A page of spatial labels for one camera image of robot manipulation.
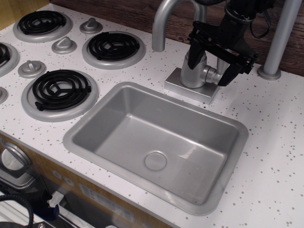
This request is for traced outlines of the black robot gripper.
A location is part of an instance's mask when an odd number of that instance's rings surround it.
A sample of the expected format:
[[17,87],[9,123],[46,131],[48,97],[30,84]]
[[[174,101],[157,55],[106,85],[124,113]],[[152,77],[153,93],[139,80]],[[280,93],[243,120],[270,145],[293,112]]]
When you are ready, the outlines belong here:
[[244,33],[256,18],[256,13],[254,6],[226,6],[218,26],[193,22],[193,30],[189,34],[189,68],[194,69],[207,51],[230,64],[218,86],[227,86],[236,78],[238,70],[241,74],[248,74],[259,55],[247,44]]

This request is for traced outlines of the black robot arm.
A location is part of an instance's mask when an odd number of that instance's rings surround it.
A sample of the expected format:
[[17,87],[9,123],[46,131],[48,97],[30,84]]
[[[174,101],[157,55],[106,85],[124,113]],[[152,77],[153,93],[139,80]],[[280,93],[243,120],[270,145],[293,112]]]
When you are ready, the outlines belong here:
[[262,13],[270,26],[267,10],[273,8],[274,3],[273,0],[231,0],[225,5],[220,25],[193,22],[189,35],[189,68],[194,69],[207,51],[229,64],[219,80],[219,86],[227,86],[238,74],[249,74],[259,60],[259,54],[247,44],[244,33],[252,29],[257,13]]

